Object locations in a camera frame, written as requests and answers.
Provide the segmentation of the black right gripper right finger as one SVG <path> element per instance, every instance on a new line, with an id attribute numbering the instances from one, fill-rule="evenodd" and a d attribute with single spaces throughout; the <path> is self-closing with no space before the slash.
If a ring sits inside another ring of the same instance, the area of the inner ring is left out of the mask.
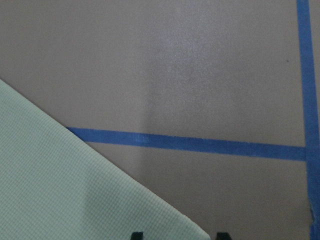
<path id="1" fill-rule="evenodd" d="M 228 232 L 217 232 L 215 240 L 232 240 Z"/>

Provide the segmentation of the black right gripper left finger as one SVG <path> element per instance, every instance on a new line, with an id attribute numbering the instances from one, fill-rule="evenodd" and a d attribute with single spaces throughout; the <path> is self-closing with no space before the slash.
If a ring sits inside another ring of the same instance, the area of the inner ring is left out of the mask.
<path id="1" fill-rule="evenodd" d="M 143 240 L 143 232 L 133 232 L 130 240 Z"/>

